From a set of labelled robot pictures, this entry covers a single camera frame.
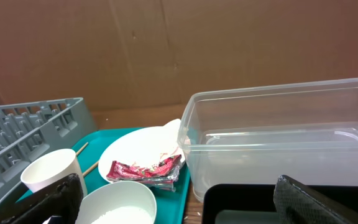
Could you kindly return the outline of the white paper cup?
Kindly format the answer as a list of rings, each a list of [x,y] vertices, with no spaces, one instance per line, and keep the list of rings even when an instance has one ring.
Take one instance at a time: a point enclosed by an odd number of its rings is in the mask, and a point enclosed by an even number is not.
[[[72,149],[59,149],[36,159],[23,170],[21,182],[34,193],[69,174],[78,174],[83,195],[87,196],[83,173]]]

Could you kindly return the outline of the red snack wrapper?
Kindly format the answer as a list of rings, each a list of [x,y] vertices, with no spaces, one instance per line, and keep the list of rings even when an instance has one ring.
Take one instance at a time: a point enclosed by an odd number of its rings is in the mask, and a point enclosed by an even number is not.
[[[148,187],[174,192],[176,191],[174,183],[178,180],[183,165],[181,159],[181,155],[171,156],[151,168],[130,166],[113,161],[106,178],[112,182],[135,181]]]

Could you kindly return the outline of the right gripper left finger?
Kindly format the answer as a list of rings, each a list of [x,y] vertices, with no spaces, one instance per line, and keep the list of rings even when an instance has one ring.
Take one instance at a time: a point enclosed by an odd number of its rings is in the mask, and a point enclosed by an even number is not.
[[[82,199],[80,176],[72,173],[2,209],[0,224],[43,223],[47,220],[74,224]]]

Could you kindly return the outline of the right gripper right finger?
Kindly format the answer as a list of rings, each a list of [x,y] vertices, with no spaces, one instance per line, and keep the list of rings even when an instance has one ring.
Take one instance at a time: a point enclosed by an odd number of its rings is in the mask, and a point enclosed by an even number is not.
[[[358,223],[358,187],[312,187],[281,175],[275,185],[273,202],[280,223]]]

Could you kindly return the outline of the white napkin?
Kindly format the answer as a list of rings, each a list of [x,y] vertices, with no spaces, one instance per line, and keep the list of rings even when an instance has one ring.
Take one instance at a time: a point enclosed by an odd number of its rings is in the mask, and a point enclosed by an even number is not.
[[[163,126],[163,150],[160,153],[160,162],[177,155],[181,155],[180,161],[185,162],[184,153],[177,143],[180,123],[180,119],[174,119]]]

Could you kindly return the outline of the pale green bowl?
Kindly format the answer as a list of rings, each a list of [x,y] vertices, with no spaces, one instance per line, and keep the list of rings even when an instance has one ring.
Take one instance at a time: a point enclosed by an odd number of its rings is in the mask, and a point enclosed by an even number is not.
[[[153,224],[156,216],[157,202],[152,191],[138,182],[121,181],[87,195],[75,223]]]

